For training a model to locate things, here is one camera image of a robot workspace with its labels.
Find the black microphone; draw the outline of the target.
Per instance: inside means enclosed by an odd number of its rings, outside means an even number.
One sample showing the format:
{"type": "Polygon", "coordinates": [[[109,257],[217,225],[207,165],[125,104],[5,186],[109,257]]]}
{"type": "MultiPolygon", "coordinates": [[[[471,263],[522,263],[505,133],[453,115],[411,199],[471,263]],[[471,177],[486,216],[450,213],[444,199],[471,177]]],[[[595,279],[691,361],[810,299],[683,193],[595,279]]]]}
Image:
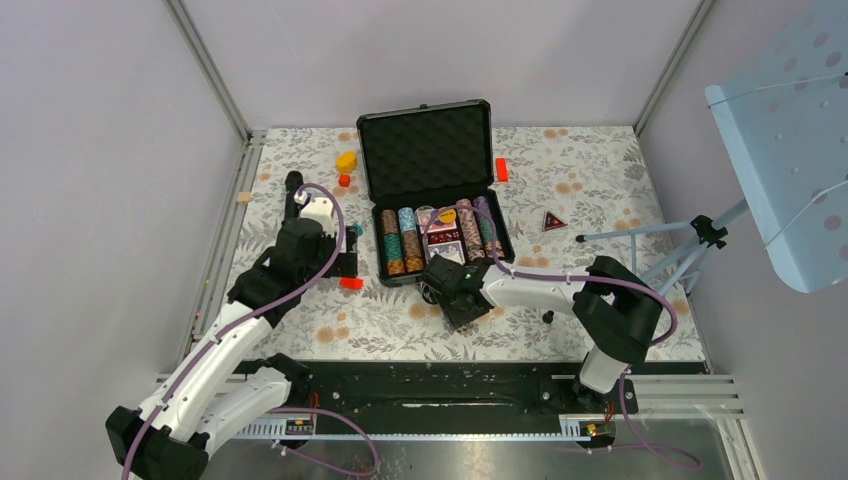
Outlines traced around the black microphone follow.
{"type": "Polygon", "coordinates": [[[298,202],[299,189],[303,184],[304,178],[301,172],[297,170],[288,172],[284,182],[285,196],[283,219],[285,221],[299,217],[300,211],[303,207],[303,204],[298,202]]]}

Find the red black triangle card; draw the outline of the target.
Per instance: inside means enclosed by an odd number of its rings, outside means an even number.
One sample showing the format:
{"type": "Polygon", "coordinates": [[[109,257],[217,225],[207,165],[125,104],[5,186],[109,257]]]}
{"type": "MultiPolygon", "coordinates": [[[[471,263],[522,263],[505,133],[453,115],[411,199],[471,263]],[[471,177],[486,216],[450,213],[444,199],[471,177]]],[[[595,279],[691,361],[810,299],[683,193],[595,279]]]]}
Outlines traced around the red black triangle card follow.
{"type": "Polygon", "coordinates": [[[554,214],[550,210],[547,210],[544,213],[543,224],[542,224],[542,230],[544,232],[564,228],[567,225],[568,225],[567,222],[565,222],[564,220],[559,218],[556,214],[554,214]]]}

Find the brown chip stack far left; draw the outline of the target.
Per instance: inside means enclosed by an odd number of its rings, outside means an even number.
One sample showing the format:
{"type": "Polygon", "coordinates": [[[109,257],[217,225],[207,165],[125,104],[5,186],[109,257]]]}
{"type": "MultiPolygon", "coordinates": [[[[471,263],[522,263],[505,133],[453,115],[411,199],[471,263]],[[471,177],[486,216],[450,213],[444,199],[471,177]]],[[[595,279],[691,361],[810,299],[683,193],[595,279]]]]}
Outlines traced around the brown chip stack far left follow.
{"type": "Polygon", "coordinates": [[[394,210],[386,209],[381,212],[383,245],[387,273],[390,276],[406,272],[403,260],[403,247],[400,236],[400,226],[394,210]]]}

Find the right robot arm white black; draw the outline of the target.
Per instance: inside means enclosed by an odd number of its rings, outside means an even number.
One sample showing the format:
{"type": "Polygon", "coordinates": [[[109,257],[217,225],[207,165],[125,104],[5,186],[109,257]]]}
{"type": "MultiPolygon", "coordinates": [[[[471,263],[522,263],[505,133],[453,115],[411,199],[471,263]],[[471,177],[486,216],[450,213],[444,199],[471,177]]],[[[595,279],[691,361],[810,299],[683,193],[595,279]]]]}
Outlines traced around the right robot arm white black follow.
{"type": "Polygon", "coordinates": [[[573,386],[575,402],[589,412],[607,405],[620,376],[646,359],[664,310],[654,290],[609,256],[596,257],[575,274],[492,258],[463,265],[435,256],[422,281],[453,329],[496,307],[573,314],[593,342],[573,386]]]}

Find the yellow cylinder block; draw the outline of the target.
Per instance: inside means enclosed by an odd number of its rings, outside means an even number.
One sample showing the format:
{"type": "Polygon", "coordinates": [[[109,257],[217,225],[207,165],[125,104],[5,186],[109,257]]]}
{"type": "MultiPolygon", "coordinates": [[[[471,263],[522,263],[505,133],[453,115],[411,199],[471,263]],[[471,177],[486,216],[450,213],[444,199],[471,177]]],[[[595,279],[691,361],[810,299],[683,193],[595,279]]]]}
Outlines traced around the yellow cylinder block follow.
{"type": "Polygon", "coordinates": [[[342,175],[350,174],[357,168],[357,165],[358,156],[355,151],[344,152],[335,161],[336,170],[342,175]]]}

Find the light blue tripod stand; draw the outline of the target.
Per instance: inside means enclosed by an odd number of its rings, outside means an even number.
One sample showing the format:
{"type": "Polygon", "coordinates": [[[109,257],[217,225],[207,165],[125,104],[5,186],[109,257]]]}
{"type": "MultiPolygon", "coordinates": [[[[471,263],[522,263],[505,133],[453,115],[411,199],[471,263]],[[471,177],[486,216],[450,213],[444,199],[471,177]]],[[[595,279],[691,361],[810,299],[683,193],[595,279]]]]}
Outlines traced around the light blue tripod stand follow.
{"type": "Polygon", "coordinates": [[[686,242],[676,247],[640,275],[640,279],[644,283],[648,283],[661,273],[669,271],[669,277],[662,284],[659,292],[666,294],[676,284],[682,283],[685,295],[689,296],[702,275],[706,259],[710,257],[712,252],[720,251],[727,246],[726,237],[729,234],[728,226],[730,223],[748,211],[748,202],[742,199],[716,219],[706,215],[698,215],[689,222],[681,221],[602,233],[579,234],[575,237],[575,240],[578,243],[587,243],[602,239],[628,237],[631,244],[631,268],[636,271],[636,240],[638,236],[678,230],[691,231],[692,236],[686,242]]]}

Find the light blue perforated panel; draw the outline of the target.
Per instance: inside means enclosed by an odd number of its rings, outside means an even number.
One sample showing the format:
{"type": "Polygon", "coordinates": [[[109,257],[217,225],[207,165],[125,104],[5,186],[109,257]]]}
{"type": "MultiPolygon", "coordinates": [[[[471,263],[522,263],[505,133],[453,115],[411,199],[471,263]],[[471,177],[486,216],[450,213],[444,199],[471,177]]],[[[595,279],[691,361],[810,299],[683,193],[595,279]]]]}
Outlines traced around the light blue perforated panel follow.
{"type": "Polygon", "coordinates": [[[705,97],[777,276],[845,280],[846,2],[813,2],[705,97]]]}

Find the floral table mat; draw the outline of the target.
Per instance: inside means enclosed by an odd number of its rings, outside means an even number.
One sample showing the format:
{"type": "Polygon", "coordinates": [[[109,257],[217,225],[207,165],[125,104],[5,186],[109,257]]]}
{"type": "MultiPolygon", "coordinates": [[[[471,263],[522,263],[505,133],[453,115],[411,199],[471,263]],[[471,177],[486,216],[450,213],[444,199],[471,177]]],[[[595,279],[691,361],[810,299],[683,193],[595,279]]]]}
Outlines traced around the floral table mat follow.
{"type": "MultiPolygon", "coordinates": [[[[252,184],[229,275],[238,277],[271,246],[283,216],[284,180],[301,172],[308,182],[330,189],[347,224],[358,223],[360,290],[335,279],[316,284],[251,351],[254,359],[283,353],[299,360],[376,361],[579,361],[591,345],[579,321],[557,314],[551,324],[530,308],[493,309],[469,328],[450,330],[440,309],[417,288],[383,286],[376,235],[363,168],[348,188],[338,184],[336,158],[358,151],[352,128],[280,128],[268,132],[252,184]]],[[[597,255],[631,264],[626,237],[580,244],[581,233],[652,226],[663,217],[632,130],[616,127],[500,127],[493,151],[504,157],[509,181],[496,192],[516,261],[523,267],[574,271],[597,255]],[[544,232],[550,210],[568,223],[544,232]]],[[[637,268],[646,271],[672,248],[666,233],[636,240],[637,268]]]]}

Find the clear plastic disc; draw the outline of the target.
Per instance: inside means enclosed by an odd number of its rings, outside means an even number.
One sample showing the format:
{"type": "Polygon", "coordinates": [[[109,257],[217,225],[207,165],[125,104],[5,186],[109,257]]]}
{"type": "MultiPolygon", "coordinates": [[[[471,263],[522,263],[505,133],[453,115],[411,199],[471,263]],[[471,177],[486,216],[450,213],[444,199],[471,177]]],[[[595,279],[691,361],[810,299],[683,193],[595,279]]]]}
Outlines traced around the clear plastic disc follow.
{"type": "Polygon", "coordinates": [[[420,229],[423,229],[428,224],[433,212],[434,208],[429,205],[418,207],[415,210],[416,222],[420,229]]]}

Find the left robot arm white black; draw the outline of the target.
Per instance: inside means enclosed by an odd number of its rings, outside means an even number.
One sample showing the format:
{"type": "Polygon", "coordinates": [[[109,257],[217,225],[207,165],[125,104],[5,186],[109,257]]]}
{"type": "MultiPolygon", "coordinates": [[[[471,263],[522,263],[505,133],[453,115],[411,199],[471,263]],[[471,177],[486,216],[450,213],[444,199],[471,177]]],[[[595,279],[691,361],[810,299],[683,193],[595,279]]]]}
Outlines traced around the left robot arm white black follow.
{"type": "Polygon", "coordinates": [[[254,379],[220,396],[247,353],[319,279],[357,273],[357,232],[284,221],[274,245],[241,273],[218,317],[153,394],[118,406],[106,430],[123,478],[198,479],[211,456],[257,417],[312,405],[310,370],[285,354],[255,363],[254,379]]]}

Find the black poker chip case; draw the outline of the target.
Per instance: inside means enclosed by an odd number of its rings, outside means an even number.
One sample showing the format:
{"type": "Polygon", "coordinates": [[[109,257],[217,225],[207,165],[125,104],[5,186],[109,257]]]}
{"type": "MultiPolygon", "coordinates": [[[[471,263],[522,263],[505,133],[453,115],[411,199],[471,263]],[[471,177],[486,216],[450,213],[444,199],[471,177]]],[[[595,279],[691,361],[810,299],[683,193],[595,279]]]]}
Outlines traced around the black poker chip case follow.
{"type": "Polygon", "coordinates": [[[382,212],[402,207],[443,207],[458,199],[487,199],[501,258],[513,248],[495,183],[491,105],[473,99],[423,104],[359,116],[356,121],[376,235],[377,278],[388,288],[414,285],[418,272],[389,272],[382,212]]]}

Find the yellow dealer button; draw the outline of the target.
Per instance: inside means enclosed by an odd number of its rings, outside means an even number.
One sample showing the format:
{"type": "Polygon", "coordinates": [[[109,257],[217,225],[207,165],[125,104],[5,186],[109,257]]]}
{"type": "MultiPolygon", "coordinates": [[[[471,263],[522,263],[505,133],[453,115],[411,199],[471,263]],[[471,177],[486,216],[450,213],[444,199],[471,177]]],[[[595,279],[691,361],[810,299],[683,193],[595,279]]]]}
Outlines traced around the yellow dealer button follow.
{"type": "Polygon", "coordinates": [[[448,226],[450,226],[451,224],[454,224],[455,221],[456,221],[456,218],[457,218],[457,212],[456,212],[455,209],[452,209],[452,208],[442,209],[438,213],[438,216],[437,216],[437,220],[440,224],[448,225],[448,226]]]}

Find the red rectangular block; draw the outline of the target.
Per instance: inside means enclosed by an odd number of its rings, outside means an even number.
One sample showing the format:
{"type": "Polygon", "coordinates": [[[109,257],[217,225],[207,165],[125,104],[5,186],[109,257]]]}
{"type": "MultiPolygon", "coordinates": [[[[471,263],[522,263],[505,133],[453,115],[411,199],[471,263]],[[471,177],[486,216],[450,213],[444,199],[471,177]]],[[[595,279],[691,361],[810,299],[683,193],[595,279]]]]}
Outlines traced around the red rectangular block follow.
{"type": "Polygon", "coordinates": [[[358,277],[342,277],[339,286],[348,290],[360,290],[364,286],[364,280],[358,277]]]}

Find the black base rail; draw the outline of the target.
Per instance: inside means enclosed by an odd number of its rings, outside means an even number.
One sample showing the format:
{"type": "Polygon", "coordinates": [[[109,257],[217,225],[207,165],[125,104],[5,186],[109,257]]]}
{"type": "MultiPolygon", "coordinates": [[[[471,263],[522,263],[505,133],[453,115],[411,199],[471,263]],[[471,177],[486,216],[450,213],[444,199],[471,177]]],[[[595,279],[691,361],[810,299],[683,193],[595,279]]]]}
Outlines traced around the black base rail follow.
{"type": "Polygon", "coordinates": [[[560,417],[636,413],[632,381],[596,394],[566,363],[306,361],[290,405],[350,419],[372,437],[559,434],[560,417]]]}

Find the purple chip stack far right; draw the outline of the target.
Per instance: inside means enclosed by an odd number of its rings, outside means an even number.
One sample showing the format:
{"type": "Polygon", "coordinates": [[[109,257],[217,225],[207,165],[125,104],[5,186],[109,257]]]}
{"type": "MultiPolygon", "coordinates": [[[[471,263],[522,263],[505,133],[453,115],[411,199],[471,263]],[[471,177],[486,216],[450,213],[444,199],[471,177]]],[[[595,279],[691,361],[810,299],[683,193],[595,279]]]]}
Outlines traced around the purple chip stack far right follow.
{"type": "Polygon", "coordinates": [[[489,218],[493,219],[493,216],[488,199],[485,196],[478,196],[472,201],[472,205],[478,210],[475,216],[483,242],[484,253],[487,256],[491,256],[492,252],[495,251],[499,259],[504,259],[501,242],[493,229],[493,223],[489,221],[489,218]]]}

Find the blue playing card deck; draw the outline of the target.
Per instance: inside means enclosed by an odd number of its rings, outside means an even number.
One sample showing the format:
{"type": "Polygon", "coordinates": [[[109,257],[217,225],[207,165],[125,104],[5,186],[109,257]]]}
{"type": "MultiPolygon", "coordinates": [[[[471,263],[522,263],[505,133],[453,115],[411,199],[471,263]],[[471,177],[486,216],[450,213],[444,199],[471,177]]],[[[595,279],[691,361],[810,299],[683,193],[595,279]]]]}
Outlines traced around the blue playing card deck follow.
{"type": "Polygon", "coordinates": [[[431,244],[428,246],[428,252],[432,257],[441,256],[459,264],[465,263],[465,255],[460,241],[431,244]]]}

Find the red block beside case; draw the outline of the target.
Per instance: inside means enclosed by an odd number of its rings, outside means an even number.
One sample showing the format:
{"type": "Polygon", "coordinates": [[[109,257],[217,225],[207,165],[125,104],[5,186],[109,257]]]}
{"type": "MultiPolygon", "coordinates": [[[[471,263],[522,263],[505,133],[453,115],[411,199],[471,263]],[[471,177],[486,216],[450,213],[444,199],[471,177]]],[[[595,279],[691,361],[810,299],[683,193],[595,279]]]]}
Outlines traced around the red block beside case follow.
{"type": "Polygon", "coordinates": [[[497,157],[495,159],[495,168],[497,181],[499,183],[506,183],[509,181],[509,169],[507,166],[506,159],[504,157],[497,157]]]}

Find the red playing card deck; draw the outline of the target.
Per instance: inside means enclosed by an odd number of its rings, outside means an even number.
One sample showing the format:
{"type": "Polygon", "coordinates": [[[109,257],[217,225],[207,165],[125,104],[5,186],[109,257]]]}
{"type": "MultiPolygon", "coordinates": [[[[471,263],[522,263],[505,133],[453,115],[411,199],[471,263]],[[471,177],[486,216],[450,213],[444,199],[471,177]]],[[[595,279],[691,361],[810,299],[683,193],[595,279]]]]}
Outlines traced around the red playing card deck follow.
{"type": "Polygon", "coordinates": [[[455,223],[451,224],[450,226],[442,225],[437,220],[438,213],[439,213],[439,210],[437,208],[434,208],[434,212],[433,212],[431,219],[428,222],[428,224],[423,229],[419,228],[421,233],[431,233],[431,232],[439,232],[439,231],[452,231],[452,230],[457,229],[457,218],[456,218],[455,223]]]}

